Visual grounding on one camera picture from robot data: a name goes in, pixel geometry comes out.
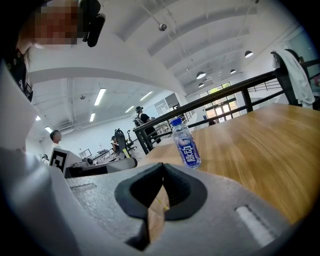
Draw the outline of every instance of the wooden table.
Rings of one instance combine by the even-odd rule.
[[[274,103],[192,134],[201,171],[239,182],[292,223],[312,208],[320,188],[320,111]],[[172,138],[138,165],[157,162],[183,165]]]

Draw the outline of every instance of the black chair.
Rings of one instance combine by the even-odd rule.
[[[134,142],[133,142],[133,140],[132,140],[131,137],[130,137],[130,130],[128,130],[127,133],[128,133],[128,137],[129,137],[129,139],[128,139],[129,141],[126,142],[126,145],[127,145],[127,147],[128,147],[128,150],[135,150],[135,148],[137,149],[136,146],[132,146],[132,145],[134,144]]]

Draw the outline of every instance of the metal frame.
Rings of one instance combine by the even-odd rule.
[[[315,60],[304,62],[301,64],[301,66],[307,68],[307,67],[319,64],[319,63],[320,63],[320,59],[315,59]],[[186,105],[183,105],[183,106],[179,107],[178,109],[174,109],[173,111],[171,111],[169,113],[166,113],[166,114],[164,114],[154,120],[151,120],[150,122],[147,122],[147,123],[135,128],[135,129],[133,129],[133,131],[135,132],[135,134],[136,134],[136,136],[137,136],[137,138],[143,148],[144,153],[147,155],[153,149],[152,145],[156,142],[156,140],[158,138],[160,138],[162,136],[169,135],[172,133],[172,131],[165,132],[163,134],[160,134],[160,135],[157,135],[157,136],[150,138],[151,135],[147,136],[145,129],[153,127],[153,126],[155,126],[159,123],[162,123],[164,121],[167,121],[168,123],[170,123],[169,120],[172,118],[175,118],[180,115],[184,115],[185,113],[193,111],[194,109],[202,107],[208,103],[212,103],[216,100],[230,96],[230,95],[238,93],[238,92],[241,92],[243,95],[244,103],[245,103],[244,106],[241,106],[241,107],[238,107],[234,110],[231,110],[228,113],[223,113],[221,115],[217,115],[212,118],[193,123],[191,125],[188,125],[188,128],[192,128],[195,126],[206,124],[206,123],[209,123],[210,121],[213,121],[213,120],[216,120],[216,119],[228,116],[228,115],[232,115],[233,113],[236,113],[236,112],[239,112],[239,111],[242,111],[245,109],[247,110],[247,112],[251,112],[251,111],[253,111],[253,106],[258,105],[262,102],[268,101],[274,97],[277,97],[277,96],[285,93],[284,90],[281,90],[281,91],[278,91],[272,95],[269,95],[268,97],[251,102],[248,88],[251,88],[251,87],[254,87],[257,85],[261,85],[261,84],[268,82],[270,80],[273,80],[275,78],[276,78],[275,71],[270,71],[270,72],[255,76],[253,78],[247,79],[245,81],[239,82],[235,85],[228,86],[228,87],[223,88],[215,93],[211,93],[205,97],[199,98],[199,99],[192,101]]]

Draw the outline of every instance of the hanging towel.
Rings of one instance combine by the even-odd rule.
[[[298,103],[302,104],[304,108],[312,109],[312,103],[315,102],[315,97],[304,69],[290,52],[281,49],[277,50],[276,53],[283,59],[288,70],[289,79]],[[275,56],[273,58],[273,67],[279,68],[280,66]]]

